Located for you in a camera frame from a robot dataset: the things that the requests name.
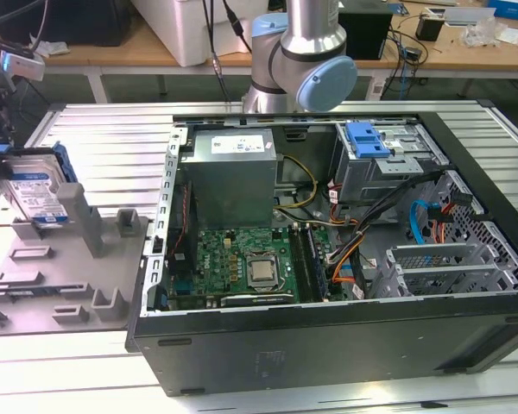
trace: red wire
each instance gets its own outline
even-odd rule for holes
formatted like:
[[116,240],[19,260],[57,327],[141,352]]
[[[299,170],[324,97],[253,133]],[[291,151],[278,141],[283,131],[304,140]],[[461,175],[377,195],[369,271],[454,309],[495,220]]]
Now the red wire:
[[179,240],[174,244],[174,249],[171,252],[171,256],[174,255],[176,249],[179,248],[182,237],[184,237],[184,230],[186,229],[186,195],[188,193],[188,187],[184,187],[184,199],[182,200],[182,231],[180,232]]

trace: black box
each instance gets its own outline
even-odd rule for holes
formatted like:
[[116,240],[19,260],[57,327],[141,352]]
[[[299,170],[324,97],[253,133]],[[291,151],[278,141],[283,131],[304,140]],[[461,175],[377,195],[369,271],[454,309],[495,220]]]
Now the black box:
[[388,5],[380,0],[339,3],[339,24],[347,32],[347,55],[354,60],[379,60],[393,17]]
[[[0,0],[0,16],[33,0]],[[130,29],[129,0],[52,0],[49,4],[44,41],[67,45],[119,46]],[[0,24],[0,37],[27,45],[41,26],[44,5]]]
[[443,23],[445,23],[444,19],[420,16],[420,21],[416,28],[416,38],[419,41],[436,41]]

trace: white box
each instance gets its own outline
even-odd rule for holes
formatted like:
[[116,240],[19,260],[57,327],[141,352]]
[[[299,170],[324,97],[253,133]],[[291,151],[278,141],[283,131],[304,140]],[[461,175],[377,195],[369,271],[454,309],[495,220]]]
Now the white box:
[[[209,14],[210,0],[205,0]],[[253,20],[268,12],[268,0],[227,0],[242,23],[251,45]],[[199,65],[211,58],[211,47],[201,0],[132,0],[148,25],[181,66]],[[236,37],[222,0],[214,0],[214,45],[217,56],[247,52]]]

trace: yellow wire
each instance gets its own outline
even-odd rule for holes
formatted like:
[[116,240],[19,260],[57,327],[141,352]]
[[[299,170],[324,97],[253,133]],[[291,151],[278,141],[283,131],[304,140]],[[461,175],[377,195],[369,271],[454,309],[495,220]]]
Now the yellow wire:
[[293,203],[293,204],[285,204],[285,205],[276,205],[274,208],[275,210],[277,209],[297,209],[298,207],[301,207],[302,205],[305,205],[307,203],[310,203],[311,201],[314,200],[314,198],[316,197],[317,195],[317,187],[318,187],[318,183],[317,183],[317,180],[314,178],[313,176],[313,173],[306,167],[304,166],[303,164],[301,164],[300,161],[298,161],[297,159],[295,159],[294,157],[292,157],[291,155],[283,155],[284,158],[288,158],[289,160],[292,160],[293,162],[295,162],[298,166],[300,166],[303,171],[305,171],[307,173],[307,175],[311,178],[311,181],[313,182],[313,192],[311,193],[311,196],[305,200],[305,201],[299,201],[298,203]]

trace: white plastic bag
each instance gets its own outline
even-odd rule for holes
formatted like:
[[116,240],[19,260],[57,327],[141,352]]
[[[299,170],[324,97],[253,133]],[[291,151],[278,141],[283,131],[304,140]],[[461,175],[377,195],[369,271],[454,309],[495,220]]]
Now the white plastic bag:
[[506,24],[502,24],[495,20],[495,17],[489,17],[481,20],[476,26],[467,26],[460,34],[460,40],[467,47],[499,45],[496,37],[507,28]]

